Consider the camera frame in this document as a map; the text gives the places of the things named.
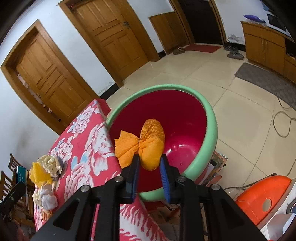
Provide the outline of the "low wooden wall panel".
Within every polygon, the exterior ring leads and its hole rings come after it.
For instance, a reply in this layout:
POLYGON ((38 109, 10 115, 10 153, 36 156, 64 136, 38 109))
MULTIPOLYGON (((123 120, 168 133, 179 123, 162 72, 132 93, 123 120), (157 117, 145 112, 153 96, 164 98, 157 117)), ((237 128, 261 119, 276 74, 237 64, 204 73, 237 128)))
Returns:
POLYGON ((151 16, 149 20, 167 55, 189 44, 182 22, 174 11, 151 16))

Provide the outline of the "wooden cabinet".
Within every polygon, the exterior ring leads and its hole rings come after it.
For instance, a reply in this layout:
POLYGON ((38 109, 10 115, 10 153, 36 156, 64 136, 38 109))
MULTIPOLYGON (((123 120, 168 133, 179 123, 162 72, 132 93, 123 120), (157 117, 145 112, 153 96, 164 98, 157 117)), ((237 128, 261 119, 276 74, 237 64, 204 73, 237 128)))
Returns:
POLYGON ((241 22, 249 62, 264 67, 295 83, 295 40, 251 22, 241 22))

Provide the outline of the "grey floor mat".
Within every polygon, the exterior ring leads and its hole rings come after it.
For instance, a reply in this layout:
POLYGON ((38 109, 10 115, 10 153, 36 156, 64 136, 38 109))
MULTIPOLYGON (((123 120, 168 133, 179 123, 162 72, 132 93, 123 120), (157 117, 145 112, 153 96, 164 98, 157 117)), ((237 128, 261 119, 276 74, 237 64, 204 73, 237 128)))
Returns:
POLYGON ((295 109, 295 84, 249 63, 243 63, 235 77, 263 88, 295 109))

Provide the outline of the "red floral tablecloth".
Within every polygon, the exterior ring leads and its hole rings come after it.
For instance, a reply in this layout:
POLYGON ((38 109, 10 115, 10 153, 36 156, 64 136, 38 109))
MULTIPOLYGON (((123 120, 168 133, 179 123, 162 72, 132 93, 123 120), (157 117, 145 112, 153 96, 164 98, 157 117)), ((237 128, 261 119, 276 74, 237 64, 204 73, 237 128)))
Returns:
MULTIPOLYGON (((55 142, 49 155, 60 157, 63 171, 55 196, 61 207, 83 185, 96 187, 118 176, 121 167, 108 134, 104 99, 93 100, 55 142)), ((139 198, 119 209, 120 240, 167 240, 139 198)))

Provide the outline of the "right wooden door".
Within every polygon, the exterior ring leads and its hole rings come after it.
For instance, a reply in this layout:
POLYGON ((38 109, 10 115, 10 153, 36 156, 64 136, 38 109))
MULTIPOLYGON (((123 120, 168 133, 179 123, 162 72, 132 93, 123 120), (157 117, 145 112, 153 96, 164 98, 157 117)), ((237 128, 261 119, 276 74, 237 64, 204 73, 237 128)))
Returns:
POLYGON ((127 1, 61 1, 60 8, 118 87, 160 57, 127 1))

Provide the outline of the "red door mat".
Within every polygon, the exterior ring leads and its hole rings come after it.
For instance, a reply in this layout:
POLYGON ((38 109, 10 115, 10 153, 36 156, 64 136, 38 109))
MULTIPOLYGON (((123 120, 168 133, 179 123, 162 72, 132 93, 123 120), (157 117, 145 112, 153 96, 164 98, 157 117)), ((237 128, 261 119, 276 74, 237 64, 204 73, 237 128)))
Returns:
POLYGON ((197 51, 197 52, 203 52, 203 53, 214 53, 218 49, 220 49, 221 46, 214 46, 214 45, 200 45, 200 44, 191 44, 187 47, 183 48, 185 51, 197 51))

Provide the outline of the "orange plastic stool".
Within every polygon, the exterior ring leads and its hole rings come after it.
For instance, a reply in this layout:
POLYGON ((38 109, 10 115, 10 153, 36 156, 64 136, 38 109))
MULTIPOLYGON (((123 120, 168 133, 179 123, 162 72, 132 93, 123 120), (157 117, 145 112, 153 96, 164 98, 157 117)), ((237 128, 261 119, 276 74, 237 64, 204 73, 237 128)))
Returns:
POLYGON ((235 203, 258 225, 279 202, 291 182, 285 176, 267 177, 242 192, 235 203))

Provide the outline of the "wooden chair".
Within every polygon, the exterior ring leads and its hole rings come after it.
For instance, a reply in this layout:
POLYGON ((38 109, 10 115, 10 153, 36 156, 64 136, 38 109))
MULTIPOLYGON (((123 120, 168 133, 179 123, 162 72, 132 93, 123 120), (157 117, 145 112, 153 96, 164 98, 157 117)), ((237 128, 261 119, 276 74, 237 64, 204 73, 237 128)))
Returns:
POLYGON ((18 169, 18 166, 21 166, 26 172, 27 169, 22 166, 13 156, 12 153, 10 153, 10 161, 9 161, 9 164, 8 164, 8 168, 12 171, 13 173, 13 181, 16 182, 16 178, 17 178, 17 169, 18 169))

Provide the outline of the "yellow foam fruit net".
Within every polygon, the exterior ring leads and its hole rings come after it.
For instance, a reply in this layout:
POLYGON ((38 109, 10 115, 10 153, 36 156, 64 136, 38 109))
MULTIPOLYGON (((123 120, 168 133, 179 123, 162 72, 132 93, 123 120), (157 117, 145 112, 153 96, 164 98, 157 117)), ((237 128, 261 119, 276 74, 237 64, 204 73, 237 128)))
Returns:
POLYGON ((37 162, 33 162, 29 170, 30 180, 38 187, 42 188, 43 185, 52 184, 52 177, 45 169, 37 162))

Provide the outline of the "orange mesh cloth wad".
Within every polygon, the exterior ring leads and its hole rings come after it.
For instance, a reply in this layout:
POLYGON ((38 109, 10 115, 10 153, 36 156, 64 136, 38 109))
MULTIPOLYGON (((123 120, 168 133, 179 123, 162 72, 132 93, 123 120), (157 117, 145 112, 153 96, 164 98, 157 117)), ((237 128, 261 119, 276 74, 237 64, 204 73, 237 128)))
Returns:
POLYGON ((121 168, 132 163, 134 155, 140 158, 141 166, 153 171, 158 168, 165 147, 165 132, 159 121, 154 118, 145 121, 140 136, 121 131, 115 141, 115 156, 121 168))

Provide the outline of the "wooden door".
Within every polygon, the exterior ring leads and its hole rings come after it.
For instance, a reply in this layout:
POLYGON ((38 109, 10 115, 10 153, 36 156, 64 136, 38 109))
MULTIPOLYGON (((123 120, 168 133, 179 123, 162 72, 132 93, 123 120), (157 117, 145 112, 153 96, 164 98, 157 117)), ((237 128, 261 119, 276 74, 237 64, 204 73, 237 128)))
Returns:
POLYGON ((26 106, 57 134, 99 96, 35 21, 8 53, 1 70, 26 106))
POLYGON ((127 1, 61 1, 60 8, 118 87, 160 57, 127 1))

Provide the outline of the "left wooden door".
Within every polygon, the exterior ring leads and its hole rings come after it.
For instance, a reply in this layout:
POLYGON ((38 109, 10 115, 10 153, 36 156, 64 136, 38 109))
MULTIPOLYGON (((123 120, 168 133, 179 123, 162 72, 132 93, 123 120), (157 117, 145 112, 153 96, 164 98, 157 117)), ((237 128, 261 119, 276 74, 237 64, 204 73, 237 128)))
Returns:
POLYGON ((8 53, 1 70, 26 106, 57 134, 99 96, 35 21, 8 53))

